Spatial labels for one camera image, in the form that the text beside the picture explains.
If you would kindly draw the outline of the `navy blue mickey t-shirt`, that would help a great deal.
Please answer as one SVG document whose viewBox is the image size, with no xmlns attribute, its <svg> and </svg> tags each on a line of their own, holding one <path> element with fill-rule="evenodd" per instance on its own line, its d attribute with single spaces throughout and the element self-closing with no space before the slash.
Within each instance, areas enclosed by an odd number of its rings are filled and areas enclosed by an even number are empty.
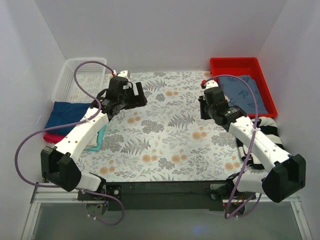
<svg viewBox="0 0 320 240">
<path fill-rule="evenodd" d="M 90 105 L 90 103 L 56 101 L 44 128 L 48 129 L 79 122 L 87 112 Z"/>
</svg>

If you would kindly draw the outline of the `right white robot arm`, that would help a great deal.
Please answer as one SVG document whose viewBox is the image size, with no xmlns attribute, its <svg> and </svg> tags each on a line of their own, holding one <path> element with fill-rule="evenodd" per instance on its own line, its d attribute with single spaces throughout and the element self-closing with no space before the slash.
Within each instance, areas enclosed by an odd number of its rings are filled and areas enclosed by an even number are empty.
<svg viewBox="0 0 320 240">
<path fill-rule="evenodd" d="M 306 160 L 300 155 L 291 155 L 276 145 L 238 106 L 229 106 L 224 92 L 218 85 L 206 84 L 199 97 L 200 117 L 212 119 L 228 133 L 247 146 L 248 151 L 261 162 L 263 174 L 235 173 L 215 193 L 221 196 L 250 192 L 265 194 L 279 203 L 306 185 Z"/>
</svg>

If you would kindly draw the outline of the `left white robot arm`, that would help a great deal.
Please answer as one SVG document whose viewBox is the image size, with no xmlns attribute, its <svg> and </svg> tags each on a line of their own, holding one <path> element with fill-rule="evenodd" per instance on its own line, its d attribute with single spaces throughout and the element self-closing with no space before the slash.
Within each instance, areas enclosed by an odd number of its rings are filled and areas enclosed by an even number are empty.
<svg viewBox="0 0 320 240">
<path fill-rule="evenodd" d="M 81 171 L 76 162 L 90 140 L 121 110 L 144 107 L 147 104 L 141 82 L 114 76 L 108 88 L 98 93 L 70 133 L 53 147 L 46 146 L 40 153 L 43 179 L 67 192 L 88 190 L 96 192 L 104 179 L 88 171 Z"/>
</svg>

